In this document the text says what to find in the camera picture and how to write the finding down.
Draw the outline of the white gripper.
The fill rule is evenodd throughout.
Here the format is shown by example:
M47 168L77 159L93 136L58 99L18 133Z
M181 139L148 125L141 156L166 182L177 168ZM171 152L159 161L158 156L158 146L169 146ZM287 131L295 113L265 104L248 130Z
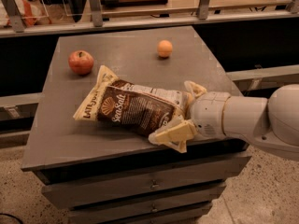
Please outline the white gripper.
M198 133L207 139L225 138L222 116L225 103L231 97L228 92L207 92L205 87L190 80L184 86L195 99L189 108L191 119L175 117L149 135L153 145L164 145L179 153L187 151L187 141Z

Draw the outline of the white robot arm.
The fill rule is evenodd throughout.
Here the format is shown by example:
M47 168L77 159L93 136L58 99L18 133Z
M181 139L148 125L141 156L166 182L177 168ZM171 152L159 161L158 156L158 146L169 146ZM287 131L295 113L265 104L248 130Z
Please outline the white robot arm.
M178 116L151 133L152 144L184 152L189 140L235 138L275 156L299 161L297 85L281 87L268 99L207 91L191 81L185 88L192 95L187 117Z

